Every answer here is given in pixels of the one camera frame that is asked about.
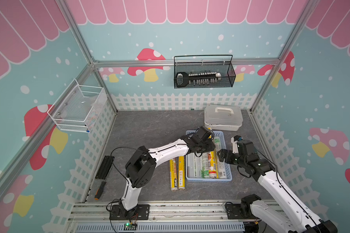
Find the light blue plastic basket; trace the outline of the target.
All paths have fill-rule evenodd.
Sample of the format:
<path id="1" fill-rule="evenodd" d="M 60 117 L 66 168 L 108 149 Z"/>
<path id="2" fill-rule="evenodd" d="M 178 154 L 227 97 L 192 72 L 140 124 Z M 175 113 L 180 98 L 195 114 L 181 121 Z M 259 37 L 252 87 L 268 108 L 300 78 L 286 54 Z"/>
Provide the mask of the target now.
<path id="1" fill-rule="evenodd" d="M 218 175 L 217 178 L 211 178 L 208 173 L 208 165 L 207 165 L 207 155 L 202 155 L 201 157 L 196 157 L 194 153 L 185 156 L 185 177 L 189 182 L 230 182 L 232 180 L 232 173 L 230 169 L 230 165 L 224 163 L 219 164 L 218 158 L 217 160 L 217 168 L 221 169 L 217 170 Z"/>

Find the clear grape plastic wrap roll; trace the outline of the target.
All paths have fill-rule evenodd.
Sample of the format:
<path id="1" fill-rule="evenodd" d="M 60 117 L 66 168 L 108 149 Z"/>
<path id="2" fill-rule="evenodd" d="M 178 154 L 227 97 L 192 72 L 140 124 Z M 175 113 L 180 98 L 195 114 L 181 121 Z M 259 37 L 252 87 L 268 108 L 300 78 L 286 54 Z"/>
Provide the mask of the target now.
<path id="1" fill-rule="evenodd" d="M 209 152 L 206 152 L 201 155 L 201 178 L 210 179 L 209 171 Z"/>

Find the yellow red chef wrap roll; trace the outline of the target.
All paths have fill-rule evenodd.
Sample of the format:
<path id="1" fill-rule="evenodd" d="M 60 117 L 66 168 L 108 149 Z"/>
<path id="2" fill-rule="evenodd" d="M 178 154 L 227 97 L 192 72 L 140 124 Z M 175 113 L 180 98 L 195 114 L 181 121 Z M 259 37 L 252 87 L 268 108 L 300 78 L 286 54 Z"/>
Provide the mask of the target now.
<path id="1" fill-rule="evenodd" d="M 179 156 L 178 158 L 178 188 L 179 190 L 185 189 L 185 158 L 184 156 Z"/>

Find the white green 300 wrap roll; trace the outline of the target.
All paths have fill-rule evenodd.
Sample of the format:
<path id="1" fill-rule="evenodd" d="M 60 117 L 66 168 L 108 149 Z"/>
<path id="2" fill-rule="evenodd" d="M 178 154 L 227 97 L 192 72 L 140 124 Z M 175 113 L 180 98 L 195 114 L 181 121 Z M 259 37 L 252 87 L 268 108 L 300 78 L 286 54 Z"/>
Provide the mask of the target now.
<path id="1" fill-rule="evenodd" d="M 200 178 L 203 179 L 203 159 L 202 159 L 202 155 L 200 155 L 199 157 L 195 157 L 194 159 L 195 162 L 195 177 L 196 178 Z"/>

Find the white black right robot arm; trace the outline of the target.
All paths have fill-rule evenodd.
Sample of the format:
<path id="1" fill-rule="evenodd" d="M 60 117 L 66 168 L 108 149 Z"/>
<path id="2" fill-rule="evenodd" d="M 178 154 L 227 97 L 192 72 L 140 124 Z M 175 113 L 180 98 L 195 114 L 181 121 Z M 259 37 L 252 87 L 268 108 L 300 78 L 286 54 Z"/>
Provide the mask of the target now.
<path id="1" fill-rule="evenodd" d="M 261 153 L 249 140 L 233 142 L 233 150 L 221 149 L 217 153 L 220 162 L 243 168 L 245 177 L 253 178 L 284 211 L 279 214 L 258 195 L 241 199 L 239 214 L 245 218 L 257 218 L 278 233 L 336 233 L 337 227 L 330 220 L 315 214 L 287 187 L 278 173 L 275 163 Z"/>

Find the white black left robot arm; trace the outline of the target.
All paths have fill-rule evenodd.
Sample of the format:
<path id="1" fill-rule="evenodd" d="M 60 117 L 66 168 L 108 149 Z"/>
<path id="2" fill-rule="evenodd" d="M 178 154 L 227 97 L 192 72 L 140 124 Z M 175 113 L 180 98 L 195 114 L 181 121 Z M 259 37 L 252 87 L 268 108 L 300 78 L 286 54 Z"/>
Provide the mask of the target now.
<path id="1" fill-rule="evenodd" d="M 120 207 L 130 211 L 138 206 L 142 187 L 150 182 L 159 165 L 180 156 L 211 152 L 215 149 L 213 138 L 213 131 L 201 126 L 194 133 L 184 135 L 167 145 L 150 149 L 142 146 L 135 149 L 125 165 L 126 187 Z"/>

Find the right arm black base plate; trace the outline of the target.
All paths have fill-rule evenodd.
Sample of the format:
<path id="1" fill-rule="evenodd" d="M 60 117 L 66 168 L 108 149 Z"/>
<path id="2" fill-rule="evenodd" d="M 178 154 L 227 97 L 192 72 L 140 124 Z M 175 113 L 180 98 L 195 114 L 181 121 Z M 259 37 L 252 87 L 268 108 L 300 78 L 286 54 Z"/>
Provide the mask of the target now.
<path id="1" fill-rule="evenodd" d="M 228 219 L 259 219 L 252 214 L 250 206 L 245 203 L 225 203 Z"/>

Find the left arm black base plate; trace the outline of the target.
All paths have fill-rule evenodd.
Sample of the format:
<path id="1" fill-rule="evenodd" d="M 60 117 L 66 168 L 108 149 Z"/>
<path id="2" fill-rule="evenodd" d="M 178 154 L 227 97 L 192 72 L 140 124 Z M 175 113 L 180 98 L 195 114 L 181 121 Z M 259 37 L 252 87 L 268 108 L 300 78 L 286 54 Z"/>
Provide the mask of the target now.
<path id="1" fill-rule="evenodd" d="M 150 205 L 138 204 L 131 210 L 126 210 L 122 204 L 109 204 L 106 207 L 110 220 L 148 220 Z"/>

